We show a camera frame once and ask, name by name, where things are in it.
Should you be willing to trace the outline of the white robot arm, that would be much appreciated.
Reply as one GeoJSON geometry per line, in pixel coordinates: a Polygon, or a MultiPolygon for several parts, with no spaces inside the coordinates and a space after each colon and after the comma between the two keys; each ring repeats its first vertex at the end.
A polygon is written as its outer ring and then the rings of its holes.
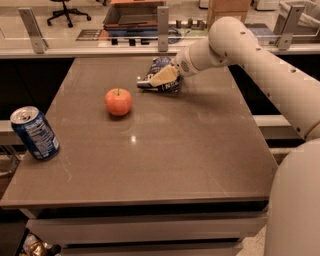
{"type": "Polygon", "coordinates": [[[222,17],[207,38],[180,51],[150,84],[159,87],[228,64],[241,66],[305,140],[273,178],[264,256],[320,256],[320,82],[261,48],[238,19],[222,17]]]}

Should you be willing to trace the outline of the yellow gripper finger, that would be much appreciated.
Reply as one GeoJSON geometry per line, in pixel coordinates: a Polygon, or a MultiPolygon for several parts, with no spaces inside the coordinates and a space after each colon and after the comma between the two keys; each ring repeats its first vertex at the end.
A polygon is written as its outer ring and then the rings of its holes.
{"type": "Polygon", "coordinates": [[[171,65],[165,66],[158,73],[156,73],[150,80],[152,87],[157,87],[176,80],[178,77],[178,70],[171,65]]]}

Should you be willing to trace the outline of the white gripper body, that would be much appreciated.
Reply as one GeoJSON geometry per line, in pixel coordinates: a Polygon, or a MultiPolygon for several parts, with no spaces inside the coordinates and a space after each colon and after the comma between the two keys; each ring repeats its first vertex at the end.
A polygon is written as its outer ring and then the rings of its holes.
{"type": "Polygon", "coordinates": [[[184,77],[194,76],[199,73],[199,70],[193,65],[190,57],[190,46],[185,47],[178,52],[174,57],[173,63],[179,73],[184,77]]]}

